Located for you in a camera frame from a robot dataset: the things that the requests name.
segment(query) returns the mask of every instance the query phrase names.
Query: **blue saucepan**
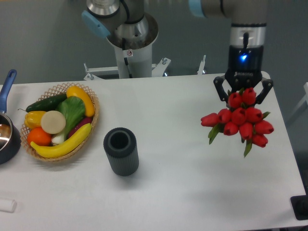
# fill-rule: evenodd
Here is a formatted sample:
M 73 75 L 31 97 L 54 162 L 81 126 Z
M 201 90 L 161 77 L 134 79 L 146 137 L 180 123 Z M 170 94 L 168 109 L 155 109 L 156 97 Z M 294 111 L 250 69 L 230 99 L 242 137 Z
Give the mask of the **blue saucepan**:
M 7 98 L 16 75 L 16 70 L 10 70 L 0 91 L 0 164 L 12 159 L 21 144 L 18 129 L 6 115 Z

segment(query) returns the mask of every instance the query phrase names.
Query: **orange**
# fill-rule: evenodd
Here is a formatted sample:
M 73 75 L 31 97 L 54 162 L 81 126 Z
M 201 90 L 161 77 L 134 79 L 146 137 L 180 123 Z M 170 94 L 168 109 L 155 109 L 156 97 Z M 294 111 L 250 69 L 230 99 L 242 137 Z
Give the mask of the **orange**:
M 32 141 L 39 146 L 49 146 L 51 143 L 51 134 L 45 132 L 42 128 L 34 128 L 29 132 L 27 137 L 29 145 Z

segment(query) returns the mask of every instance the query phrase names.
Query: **blue joint cap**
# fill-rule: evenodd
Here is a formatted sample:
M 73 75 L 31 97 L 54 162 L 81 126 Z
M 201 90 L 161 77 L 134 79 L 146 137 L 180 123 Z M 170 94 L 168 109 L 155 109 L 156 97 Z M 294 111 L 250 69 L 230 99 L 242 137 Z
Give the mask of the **blue joint cap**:
M 100 38 L 105 38 L 110 35 L 109 30 L 98 21 L 92 14 L 87 11 L 82 12 L 81 14 L 83 22 L 87 25 L 89 30 Z
M 205 17 L 201 7 L 201 0 L 189 0 L 189 9 L 196 17 Z

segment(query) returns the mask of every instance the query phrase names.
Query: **gray floor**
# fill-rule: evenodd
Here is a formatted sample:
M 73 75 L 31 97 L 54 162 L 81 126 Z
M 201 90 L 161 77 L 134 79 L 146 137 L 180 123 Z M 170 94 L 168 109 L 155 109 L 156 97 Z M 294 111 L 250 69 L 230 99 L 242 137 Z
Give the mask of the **gray floor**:
M 15 83 L 82 80 L 88 67 L 116 66 L 113 48 L 93 36 L 81 21 L 85 0 L 0 1 L 0 84 L 16 69 Z M 172 60 L 169 74 L 195 74 L 204 54 L 208 73 L 227 68 L 228 19 L 192 16 L 187 0 L 145 0 L 146 12 L 158 22 L 153 62 Z M 269 0 L 263 70 L 274 80 L 286 120 L 308 82 L 308 1 Z M 287 127 L 303 173 L 308 169 L 308 110 Z

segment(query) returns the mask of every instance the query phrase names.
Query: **green leaf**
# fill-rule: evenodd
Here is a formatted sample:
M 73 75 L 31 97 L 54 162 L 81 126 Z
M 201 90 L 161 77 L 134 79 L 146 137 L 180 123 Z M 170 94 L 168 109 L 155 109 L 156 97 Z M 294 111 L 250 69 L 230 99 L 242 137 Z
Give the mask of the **green leaf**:
M 263 118 L 263 119 L 266 118 L 269 114 L 270 114 L 270 112 L 265 112 L 265 113 L 263 113 L 263 114 L 262 114 L 262 118 Z
M 244 88 L 241 88 L 241 89 L 239 90 L 239 94 L 242 95 L 243 92 L 244 92 Z
M 80 98 L 71 96 L 60 103 L 56 110 L 65 117 L 66 125 L 60 133 L 66 139 L 68 133 L 83 119 L 86 111 L 85 104 Z
M 251 148 L 252 148 L 252 139 L 246 141 L 246 147 L 245 147 L 245 151 L 244 151 L 244 158 L 248 155 L 248 153 L 250 152 Z
M 245 103 L 241 103 L 241 107 L 244 108 L 244 109 L 247 109 L 247 106 Z
M 214 127 L 212 127 L 212 129 L 210 130 L 210 132 L 208 133 L 208 138 L 211 138 L 212 137 L 212 134 L 213 134 L 213 129 L 214 129 Z
M 215 139 L 215 137 L 216 137 L 217 134 L 219 133 L 220 127 L 221 127 L 221 125 L 218 123 L 218 124 L 216 124 L 216 125 L 212 128 L 212 130 L 210 131 L 210 133 L 209 133 L 209 138 L 210 138 L 209 144 L 211 144 L 211 143 L 213 142 L 213 140 Z

